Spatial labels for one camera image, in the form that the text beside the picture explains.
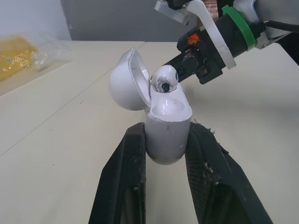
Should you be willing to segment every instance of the earbud case lid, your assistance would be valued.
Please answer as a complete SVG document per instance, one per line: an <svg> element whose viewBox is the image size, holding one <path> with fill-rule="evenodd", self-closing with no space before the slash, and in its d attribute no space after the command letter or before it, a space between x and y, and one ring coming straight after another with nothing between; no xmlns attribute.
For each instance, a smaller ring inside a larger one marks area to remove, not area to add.
<svg viewBox="0 0 299 224"><path fill-rule="evenodd" d="M139 111L150 107L150 77L137 49L124 53L110 76L110 93L122 108Z"/></svg>

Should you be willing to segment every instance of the earbud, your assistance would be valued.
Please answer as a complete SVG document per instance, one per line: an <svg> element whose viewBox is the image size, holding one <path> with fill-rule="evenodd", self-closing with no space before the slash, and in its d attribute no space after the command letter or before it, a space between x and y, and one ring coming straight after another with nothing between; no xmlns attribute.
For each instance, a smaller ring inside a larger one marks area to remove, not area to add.
<svg viewBox="0 0 299 224"><path fill-rule="evenodd" d="M178 73L171 65L163 65L156 70L151 83L155 86L157 92L172 92L178 86Z"/></svg>

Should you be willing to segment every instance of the green band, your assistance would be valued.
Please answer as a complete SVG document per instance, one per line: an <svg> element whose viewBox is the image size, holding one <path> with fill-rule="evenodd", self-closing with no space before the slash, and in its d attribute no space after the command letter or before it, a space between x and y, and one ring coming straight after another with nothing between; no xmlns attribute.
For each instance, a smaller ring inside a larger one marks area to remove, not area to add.
<svg viewBox="0 0 299 224"><path fill-rule="evenodd" d="M243 19L243 17L232 7L225 6L222 8L223 14L228 14L234 23L237 25L239 30L241 31L246 43L247 43L247 51L253 49L256 45L256 40L249 28L247 22Z"/></svg>

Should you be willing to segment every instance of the yellow object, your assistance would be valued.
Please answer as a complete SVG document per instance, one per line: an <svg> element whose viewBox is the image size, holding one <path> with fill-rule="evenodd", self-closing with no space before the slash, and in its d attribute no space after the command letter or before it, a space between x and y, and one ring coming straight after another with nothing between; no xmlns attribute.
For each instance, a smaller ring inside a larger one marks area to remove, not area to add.
<svg viewBox="0 0 299 224"><path fill-rule="evenodd" d="M38 50L21 36L0 40L0 81L32 65Z"/></svg>

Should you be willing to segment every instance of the white table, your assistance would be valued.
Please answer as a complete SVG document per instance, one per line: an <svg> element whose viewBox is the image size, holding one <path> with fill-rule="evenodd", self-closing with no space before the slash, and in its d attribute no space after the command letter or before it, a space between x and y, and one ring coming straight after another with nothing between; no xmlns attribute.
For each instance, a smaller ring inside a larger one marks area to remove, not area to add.
<svg viewBox="0 0 299 224"><path fill-rule="evenodd" d="M119 108L110 70L139 47L150 74L175 43L69 42L75 61L0 97L0 222L86 224L101 170L143 112ZM280 48L254 49L206 85L182 85L193 118L215 131L274 223L299 220L299 67ZM148 224L197 223L185 160L147 159Z"/></svg>

